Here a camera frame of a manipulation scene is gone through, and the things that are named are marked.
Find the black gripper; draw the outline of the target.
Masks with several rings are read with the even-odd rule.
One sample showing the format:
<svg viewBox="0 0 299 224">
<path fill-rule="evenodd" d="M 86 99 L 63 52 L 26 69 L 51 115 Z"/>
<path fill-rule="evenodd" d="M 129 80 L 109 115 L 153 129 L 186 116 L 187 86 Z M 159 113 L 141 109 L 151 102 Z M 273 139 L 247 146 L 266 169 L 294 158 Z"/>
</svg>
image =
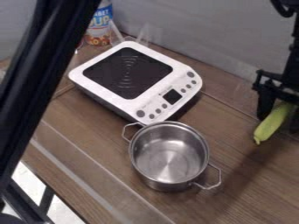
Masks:
<svg viewBox="0 0 299 224">
<path fill-rule="evenodd" d="M 257 117 L 263 121 L 275 104 L 277 98 L 285 102 L 299 104 L 299 45 L 291 44 L 283 73 L 257 70 L 253 89 L 258 91 Z M 299 106 L 294 107 L 290 131 L 299 131 Z"/>
</svg>

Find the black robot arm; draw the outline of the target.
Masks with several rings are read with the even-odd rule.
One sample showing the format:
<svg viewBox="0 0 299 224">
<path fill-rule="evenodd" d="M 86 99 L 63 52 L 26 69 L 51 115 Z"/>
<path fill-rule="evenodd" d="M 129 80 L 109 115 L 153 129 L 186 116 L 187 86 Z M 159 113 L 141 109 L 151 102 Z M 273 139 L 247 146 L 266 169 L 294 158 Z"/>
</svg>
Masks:
<svg viewBox="0 0 299 224">
<path fill-rule="evenodd" d="M 0 189 L 7 188 L 34 131 L 43 118 L 62 76 L 81 44 L 102 0 L 38 0 L 33 21 L 23 35 L 0 84 Z M 299 23 L 299 0 L 271 0 L 278 13 Z M 257 76 L 279 81 L 267 85 L 277 99 L 299 105 L 298 40 L 282 74 L 259 70 Z"/>
</svg>

